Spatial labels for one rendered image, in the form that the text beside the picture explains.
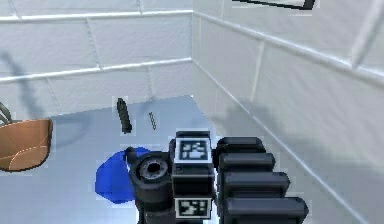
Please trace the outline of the blue round object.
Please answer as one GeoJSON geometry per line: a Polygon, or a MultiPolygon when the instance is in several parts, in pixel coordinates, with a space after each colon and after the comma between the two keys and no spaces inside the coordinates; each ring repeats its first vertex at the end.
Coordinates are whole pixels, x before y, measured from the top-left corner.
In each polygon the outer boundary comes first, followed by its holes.
{"type": "Polygon", "coordinates": [[[135,199],[129,177],[131,164],[126,161],[126,151],[119,151],[102,163],[95,174],[95,192],[114,204],[135,199]]]}

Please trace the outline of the black remote control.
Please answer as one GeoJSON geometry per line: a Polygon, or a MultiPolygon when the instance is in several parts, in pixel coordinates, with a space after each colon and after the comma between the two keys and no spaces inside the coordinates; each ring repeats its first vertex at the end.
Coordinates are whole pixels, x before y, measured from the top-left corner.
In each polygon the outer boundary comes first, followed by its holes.
{"type": "Polygon", "coordinates": [[[124,134],[130,133],[132,131],[132,124],[130,122],[127,105],[122,98],[117,100],[117,111],[121,122],[122,132],[124,134]]]}

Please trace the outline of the brown wooden bowl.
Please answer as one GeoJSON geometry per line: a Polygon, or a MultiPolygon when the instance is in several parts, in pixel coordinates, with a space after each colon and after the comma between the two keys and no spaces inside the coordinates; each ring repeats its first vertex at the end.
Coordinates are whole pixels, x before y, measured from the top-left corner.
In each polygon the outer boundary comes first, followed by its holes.
{"type": "Polygon", "coordinates": [[[41,166],[51,149],[51,119],[26,120],[0,126],[0,170],[21,172],[41,166]]]}

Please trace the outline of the black framed wall picture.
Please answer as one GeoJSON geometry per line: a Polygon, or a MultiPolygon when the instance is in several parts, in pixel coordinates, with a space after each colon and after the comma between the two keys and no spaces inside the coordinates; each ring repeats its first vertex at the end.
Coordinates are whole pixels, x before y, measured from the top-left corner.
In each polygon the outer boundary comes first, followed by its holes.
{"type": "Polygon", "coordinates": [[[316,0],[234,0],[262,6],[273,6],[287,9],[312,10],[316,0]]]}

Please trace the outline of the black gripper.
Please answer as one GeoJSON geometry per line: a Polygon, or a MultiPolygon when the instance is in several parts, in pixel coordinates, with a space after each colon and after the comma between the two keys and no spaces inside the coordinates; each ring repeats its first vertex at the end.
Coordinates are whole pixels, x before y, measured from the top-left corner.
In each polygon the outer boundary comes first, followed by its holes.
{"type": "Polygon", "coordinates": [[[128,147],[125,160],[139,212],[137,224],[176,224],[169,155],[161,151],[138,155],[138,149],[128,147]]]}

